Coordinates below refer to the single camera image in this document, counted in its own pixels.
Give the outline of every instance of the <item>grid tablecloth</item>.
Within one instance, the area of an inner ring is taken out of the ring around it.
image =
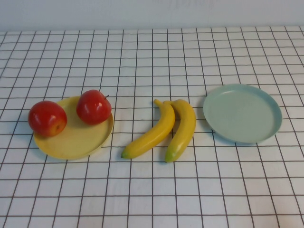
[[[304,27],[0,33],[0,227],[303,228]],[[223,140],[204,98],[249,84],[280,105],[283,123],[251,146]],[[27,123],[38,101],[98,89],[114,129],[89,157],[43,154]],[[123,148],[159,119],[153,99],[194,107],[193,140],[165,164],[172,134],[144,155]]]

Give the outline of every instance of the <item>yellow banana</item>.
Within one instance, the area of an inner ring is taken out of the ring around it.
[[[122,152],[122,158],[131,159],[147,152],[159,144],[172,130],[175,122],[174,109],[170,104],[162,103],[157,99],[154,100],[154,103],[161,112],[159,121],[151,130],[126,146]]]
[[[185,100],[165,101],[164,104],[171,104],[180,116],[180,125],[168,146],[165,157],[166,162],[174,162],[185,151],[193,137],[196,116],[191,105]]]

